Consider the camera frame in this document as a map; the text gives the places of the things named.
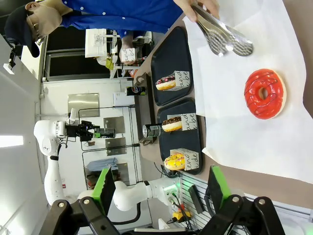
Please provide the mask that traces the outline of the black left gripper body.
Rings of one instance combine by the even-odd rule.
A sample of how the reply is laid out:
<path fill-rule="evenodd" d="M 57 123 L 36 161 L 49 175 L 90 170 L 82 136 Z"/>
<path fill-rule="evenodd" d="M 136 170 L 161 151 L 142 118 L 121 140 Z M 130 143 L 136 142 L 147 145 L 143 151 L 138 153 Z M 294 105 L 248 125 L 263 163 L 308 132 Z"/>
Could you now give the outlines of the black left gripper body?
<path fill-rule="evenodd" d="M 81 121 L 78 125 L 65 125 L 66 137 L 80 138 L 80 142 L 85 141 L 84 131 L 85 131 L 85 121 Z"/>

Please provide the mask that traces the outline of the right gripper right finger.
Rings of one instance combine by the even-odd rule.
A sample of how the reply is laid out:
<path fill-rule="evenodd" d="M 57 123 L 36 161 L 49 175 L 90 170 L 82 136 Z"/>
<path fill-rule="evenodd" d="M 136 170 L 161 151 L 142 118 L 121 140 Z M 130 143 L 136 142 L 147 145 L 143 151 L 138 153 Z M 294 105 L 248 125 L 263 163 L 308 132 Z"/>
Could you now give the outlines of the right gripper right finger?
<path fill-rule="evenodd" d="M 251 201 L 233 194 L 216 165 L 210 167 L 204 199 L 207 205 L 213 204 L 214 214 L 199 232 L 201 235 L 228 235 L 235 226 L 244 227 L 249 235 L 285 234 L 272 200 L 261 196 Z"/>

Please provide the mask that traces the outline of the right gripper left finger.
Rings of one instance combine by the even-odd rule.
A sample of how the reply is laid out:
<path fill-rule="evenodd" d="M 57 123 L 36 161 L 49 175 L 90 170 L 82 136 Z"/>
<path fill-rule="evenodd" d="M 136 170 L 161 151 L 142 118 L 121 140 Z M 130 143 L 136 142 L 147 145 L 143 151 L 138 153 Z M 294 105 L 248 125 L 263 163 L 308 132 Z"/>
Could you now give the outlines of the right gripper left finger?
<path fill-rule="evenodd" d="M 103 169 L 91 196 L 53 203 L 39 232 L 41 235 L 76 235 L 81 227 L 89 226 L 95 235 L 118 235 L 108 218 L 115 184 L 112 170 Z"/>

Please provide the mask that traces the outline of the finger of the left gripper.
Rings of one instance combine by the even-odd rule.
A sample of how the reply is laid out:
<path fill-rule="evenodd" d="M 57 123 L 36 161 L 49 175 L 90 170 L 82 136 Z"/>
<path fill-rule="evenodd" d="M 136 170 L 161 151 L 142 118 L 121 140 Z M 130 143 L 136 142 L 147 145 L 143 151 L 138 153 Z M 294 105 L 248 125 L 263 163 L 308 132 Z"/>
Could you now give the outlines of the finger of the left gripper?
<path fill-rule="evenodd" d="M 94 130 L 96 128 L 90 121 L 81 121 L 81 129 L 84 131 Z"/>
<path fill-rule="evenodd" d="M 101 137 L 101 133 L 99 132 L 90 132 L 90 131 L 81 131 L 81 142 L 89 142 L 90 140 L 94 139 L 94 138 L 100 138 Z"/>

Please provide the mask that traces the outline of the person's right hand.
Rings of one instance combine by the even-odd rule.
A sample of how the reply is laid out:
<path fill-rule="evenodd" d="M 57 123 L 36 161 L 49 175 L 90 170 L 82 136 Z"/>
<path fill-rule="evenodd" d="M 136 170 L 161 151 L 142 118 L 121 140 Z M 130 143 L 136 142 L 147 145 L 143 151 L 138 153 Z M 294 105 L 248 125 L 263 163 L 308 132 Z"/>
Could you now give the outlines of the person's right hand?
<path fill-rule="evenodd" d="M 134 40 L 134 36 L 132 34 L 129 34 L 129 35 L 127 35 L 121 39 L 122 46 L 120 49 L 119 57 L 120 57 L 121 63 L 124 63 L 125 65 L 133 65 L 135 63 L 135 61 L 124 61 L 124 60 L 122 60 L 122 50 L 128 49 L 128 48 L 133 48 L 134 47 L 133 46 L 133 40 Z"/>

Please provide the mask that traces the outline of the person's left hand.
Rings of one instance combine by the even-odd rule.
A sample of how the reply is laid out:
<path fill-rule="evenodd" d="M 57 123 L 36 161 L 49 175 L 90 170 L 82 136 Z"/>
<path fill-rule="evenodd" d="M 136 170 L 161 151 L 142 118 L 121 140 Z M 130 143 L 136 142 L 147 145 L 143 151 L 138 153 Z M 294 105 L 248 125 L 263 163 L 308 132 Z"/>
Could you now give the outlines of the person's left hand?
<path fill-rule="evenodd" d="M 189 18 L 190 21 L 196 22 L 197 15 L 193 5 L 199 5 L 200 7 L 205 6 L 206 11 L 219 19 L 219 3 L 216 0 L 174 0 L 174 3 L 181 8 L 184 14 Z"/>

